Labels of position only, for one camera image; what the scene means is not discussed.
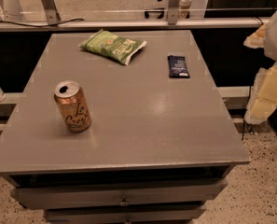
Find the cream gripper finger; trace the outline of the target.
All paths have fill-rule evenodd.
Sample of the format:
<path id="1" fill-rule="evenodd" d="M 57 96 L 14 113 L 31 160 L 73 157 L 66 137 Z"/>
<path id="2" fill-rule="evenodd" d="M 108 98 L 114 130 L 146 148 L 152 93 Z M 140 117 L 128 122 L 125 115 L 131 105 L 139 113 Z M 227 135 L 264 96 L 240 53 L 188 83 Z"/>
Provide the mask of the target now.
<path id="1" fill-rule="evenodd" d="M 264 47 L 264 39 L 267 25 L 261 25 L 255 32 L 247 36 L 243 44 L 251 49 L 260 49 Z"/>
<path id="2" fill-rule="evenodd" d="M 277 108 L 277 62 L 269 68 L 260 68 L 246 107 L 244 119 L 249 124 L 261 124 Z"/>

